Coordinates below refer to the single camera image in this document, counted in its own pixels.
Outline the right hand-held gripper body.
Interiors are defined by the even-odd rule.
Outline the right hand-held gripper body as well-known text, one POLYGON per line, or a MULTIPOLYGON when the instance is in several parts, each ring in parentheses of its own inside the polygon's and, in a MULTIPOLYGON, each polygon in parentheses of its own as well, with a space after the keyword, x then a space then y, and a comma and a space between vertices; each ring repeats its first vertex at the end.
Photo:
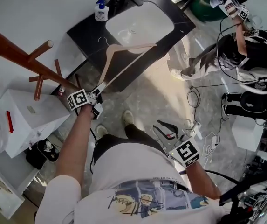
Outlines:
POLYGON ((169 139, 169 146, 162 148, 172 159, 181 164, 184 168, 199 160, 199 147, 193 137, 179 135, 179 138, 169 139))

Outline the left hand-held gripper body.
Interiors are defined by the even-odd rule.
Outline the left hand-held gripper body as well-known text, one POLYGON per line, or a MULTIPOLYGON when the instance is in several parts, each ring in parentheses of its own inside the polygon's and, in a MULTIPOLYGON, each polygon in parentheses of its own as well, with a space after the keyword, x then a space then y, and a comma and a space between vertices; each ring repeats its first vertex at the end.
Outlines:
POLYGON ((103 112, 103 107, 100 103, 100 100, 95 100, 92 98, 93 91, 87 94, 86 91, 82 89, 70 94, 67 98, 70 109, 74 111, 83 105, 91 105, 94 118, 98 119, 103 112))

